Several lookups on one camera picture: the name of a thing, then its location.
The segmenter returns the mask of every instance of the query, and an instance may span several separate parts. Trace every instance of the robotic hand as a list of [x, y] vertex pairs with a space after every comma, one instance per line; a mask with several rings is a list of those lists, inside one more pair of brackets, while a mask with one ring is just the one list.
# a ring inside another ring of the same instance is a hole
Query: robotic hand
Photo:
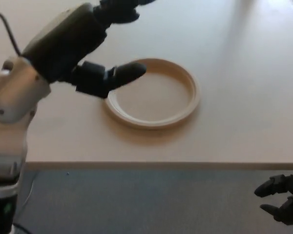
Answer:
[[27, 155], [26, 132], [38, 102], [50, 84], [67, 82], [76, 91], [106, 98], [108, 93], [139, 78], [146, 67], [129, 63], [110, 70], [78, 63], [106, 37], [111, 24], [139, 18], [135, 8], [154, 0], [101, 0], [67, 10], [47, 25], [21, 55], [0, 71], [0, 234], [13, 234], [21, 172]]
[[[293, 175], [272, 176], [268, 181], [260, 185], [254, 193], [259, 197], [266, 197], [275, 193], [286, 192], [293, 194]], [[283, 222], [286, 225], [293, 225], [293, 195], [288, 197], [288, 200], [280, 208], [268, 204], [263, 204], [260, 208], [271, 214], [276, 221]]]

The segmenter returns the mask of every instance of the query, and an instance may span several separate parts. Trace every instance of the robot finger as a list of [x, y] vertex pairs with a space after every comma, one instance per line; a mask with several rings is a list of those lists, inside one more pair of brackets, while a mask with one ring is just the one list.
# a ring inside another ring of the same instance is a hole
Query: robot finger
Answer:
[[288, 179], [289, 176], [285, 175], [272, 176], [265, 183], [261, 184], [254, 193], [259, 197], [266, 197], [275, 193], [286, 193], [288, 191], [286, 186]]
[[263, 204], [260, 208], [271, 214], [276, 221], [293, 225], [293, 196], [288, 197], [280, 208], [268, 204]]

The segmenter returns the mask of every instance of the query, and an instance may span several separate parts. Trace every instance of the white table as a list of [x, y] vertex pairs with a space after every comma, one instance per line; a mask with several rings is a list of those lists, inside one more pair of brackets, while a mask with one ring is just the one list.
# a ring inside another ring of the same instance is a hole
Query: white table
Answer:
[[[82, 2], [0, 0], [0, 11], [24, 48]], [[54, 84], [29, 129], [28, 167], [293, 169], [293, 2], [157, 0], [139, 12], [87, 60], [174, 61], [198, 77], [199, 111], [182, 127], [141, 132], [111, 119], [101, 100]], [[0, 65], [12, 54], [0, 23]]]

